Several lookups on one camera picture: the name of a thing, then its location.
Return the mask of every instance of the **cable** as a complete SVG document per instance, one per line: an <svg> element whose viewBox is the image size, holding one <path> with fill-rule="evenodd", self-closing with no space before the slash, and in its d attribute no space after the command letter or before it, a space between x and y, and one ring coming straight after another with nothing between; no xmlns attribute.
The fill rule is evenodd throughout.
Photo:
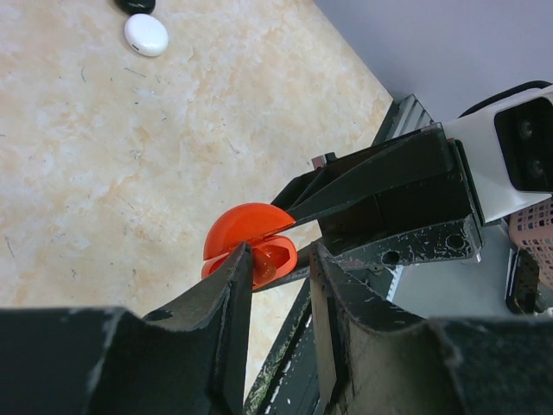
<svg viewBox="0 0 553 415"><path fill-rule="evenodd" d="M526 82L524 84L521 84L519 86L515 86L511 89L507 89L506 91L503 91L502 93L498 93L497 95L493 95L492 97L488 99L484 99L483 101L479 102L476 105L471 106L469 109L467 109L465 112L463 112L459 118L463 118L467 115L473 114L477 112L478 110L481 110L485 106L491 105L493 103L496 103L502 99L509 98L512 95L515 95L517 93L522 93L524 91L528 91L529 89L544 89L548 86L551 86L550 82L547 82L545 80L531 80L530 82Z"/></svg>

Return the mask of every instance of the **marble floor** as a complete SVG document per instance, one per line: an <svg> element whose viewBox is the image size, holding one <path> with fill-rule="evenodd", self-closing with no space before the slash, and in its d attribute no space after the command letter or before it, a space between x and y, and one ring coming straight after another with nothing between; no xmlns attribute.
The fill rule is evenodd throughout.
<svg viewBox="0 0 553 415"><path fill-rule="evenodd" d="M170 41L146 58L112 0L0 3L3 307L168 302L199 281L220 214L366 147L391 102L311 0L154 16ZM300 284L254 296L246 389Z"/></svg>

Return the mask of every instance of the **black plastic part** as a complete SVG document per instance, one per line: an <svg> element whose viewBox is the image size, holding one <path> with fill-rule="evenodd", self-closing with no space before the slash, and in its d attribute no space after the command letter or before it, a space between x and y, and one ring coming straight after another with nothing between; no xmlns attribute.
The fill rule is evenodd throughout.
<svg viewBox="0 0 553 415"><path fill-rule="evenodd" d="M307 415L319 400L319 378L306 280L244 404L244 414Z"/></svg>
<svg viewBox="0 0 553 415"><path fill-rule="evenodd" d="M423 320L312 245L321 406L329 415L549 414L553 322Z"/></svg>
<svg viewBox="0 0 553 415"><path fill-rule="evenodd" d="M242 413L251 249L143 320L121 308L1 310L2 414Z"/></svg>
<svg viewBox="0 0 553 415"><path fill-rule="evenodd" d="M515 252L507 279L505 303L513 314L534 314L539 284L539 264L524 249Z"/></svg>
<svg viewBox="0 0 553 415"><path fill-rule="evenodd" d="M346 270L466 259L483 244L462 144L440 124L297 177L273 204L298 224L317 219L319 242ZM305 247L290 274L260 291L306 278L308 259Z"/></svg>
<svg viewBox="0 0 553 415"><path fill-rule="evenodd" d="M149 15L156 8L156 0L115 0L115 4L129 16L138 13Z"/></svg>
<svg viewBox="0 0 553 415"><path fill-rule="evenodd" d="M498 112L494 119L512 186L553 193L553 104L537 98Z"/></svg>

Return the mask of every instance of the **white camera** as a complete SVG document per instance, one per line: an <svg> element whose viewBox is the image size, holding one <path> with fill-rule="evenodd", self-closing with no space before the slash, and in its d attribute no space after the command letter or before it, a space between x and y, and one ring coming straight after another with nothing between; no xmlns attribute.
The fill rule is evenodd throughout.
<svg viewBox="0 0 553 415"><path fill-rule="evenodd" d="M442 123L447 138L463 143L484 222L553 193L553 86L517 90L503 93L516 95Z"/></svg>

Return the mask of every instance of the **camera lens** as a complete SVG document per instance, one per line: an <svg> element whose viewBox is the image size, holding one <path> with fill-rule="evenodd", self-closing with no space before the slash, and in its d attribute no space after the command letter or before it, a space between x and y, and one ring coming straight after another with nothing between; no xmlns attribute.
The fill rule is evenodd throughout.
<svg viewBox="0 0 553 415"><path fill-rule="evenodd" d="M518 125L518 134L520 134L520 137L523 140L528 140L530 137L532 137L532 124L527 119L520 122Z"/></svg>
<svg viewBox="0 0 553 415"><path fill-rule="evenodd" d="M539 179L541 176L543 176L542 162L540 162L539 160L530 161L529 168L530 174L535 179Z"/></svg>

